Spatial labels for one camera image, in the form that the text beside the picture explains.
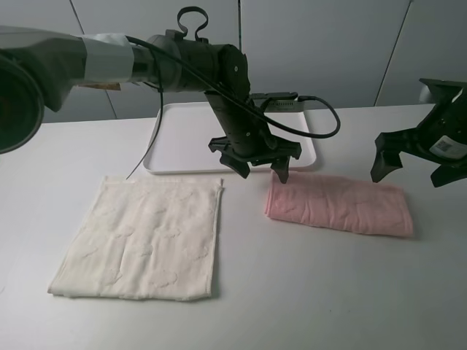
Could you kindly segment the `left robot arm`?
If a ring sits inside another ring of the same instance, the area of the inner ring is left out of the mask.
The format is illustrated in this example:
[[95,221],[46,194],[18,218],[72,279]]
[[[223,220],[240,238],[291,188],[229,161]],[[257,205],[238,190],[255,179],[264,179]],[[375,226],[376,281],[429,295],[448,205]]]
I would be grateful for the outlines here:
[[224,136],[209,143],[242,177],[268,164],[281,182],[301,145],[271,133],[250,96],[246,56],[230,44],[185,40],[174,31],[143,41],[123,34],[73,36],[34,28],[1,28],[1,151],[22,147],[44,112],[60,110],[72,88],[150,83],[160,93],[201,92]]

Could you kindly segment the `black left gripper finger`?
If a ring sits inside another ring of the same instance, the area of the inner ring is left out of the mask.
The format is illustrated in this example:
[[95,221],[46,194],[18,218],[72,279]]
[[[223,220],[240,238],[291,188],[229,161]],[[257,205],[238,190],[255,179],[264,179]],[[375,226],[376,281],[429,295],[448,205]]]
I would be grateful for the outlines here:
[[286,183],[289,178],[289,163],[289,156],[275,158],[271,163],[270,169],[277,175],[281,183]]
[[236,172],[243,179],[246,179],[250,174],[250,167],[248,163],[237,160],[227,154],[223,153],[221,155],[220,163]]

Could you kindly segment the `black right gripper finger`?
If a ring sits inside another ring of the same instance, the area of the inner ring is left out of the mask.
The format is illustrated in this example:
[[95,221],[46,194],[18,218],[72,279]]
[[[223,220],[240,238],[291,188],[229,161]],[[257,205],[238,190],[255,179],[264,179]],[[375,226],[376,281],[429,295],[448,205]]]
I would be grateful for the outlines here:
[[462,179],[462,168],[453,166],[439,166],[432,174],[431,181],[435,188],[460,181]]
[[398,152],[378,151],[370,171],[371,179],[373,182],[381,182],[388,174],[402,167]]

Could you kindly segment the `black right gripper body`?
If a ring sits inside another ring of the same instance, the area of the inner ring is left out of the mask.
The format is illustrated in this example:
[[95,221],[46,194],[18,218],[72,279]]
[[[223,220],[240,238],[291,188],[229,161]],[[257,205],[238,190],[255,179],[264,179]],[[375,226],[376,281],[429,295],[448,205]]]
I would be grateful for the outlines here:
[[402,152],[441,166],[466,169],[466,83],[421,78],[436,98],[432,110],[414,128],[381,133],[377,152]]

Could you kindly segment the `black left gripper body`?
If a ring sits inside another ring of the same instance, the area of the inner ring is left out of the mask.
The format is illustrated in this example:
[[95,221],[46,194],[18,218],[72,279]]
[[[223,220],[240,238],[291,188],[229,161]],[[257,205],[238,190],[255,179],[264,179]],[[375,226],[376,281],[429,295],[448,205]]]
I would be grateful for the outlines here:
[[267,122],[219,93],[209,91],[205,96],[225,134],[209,142],[208,148],[212,152],[221,152],[253,166],[273,163],[282,158],[300,158],[300,143],[272,134]]

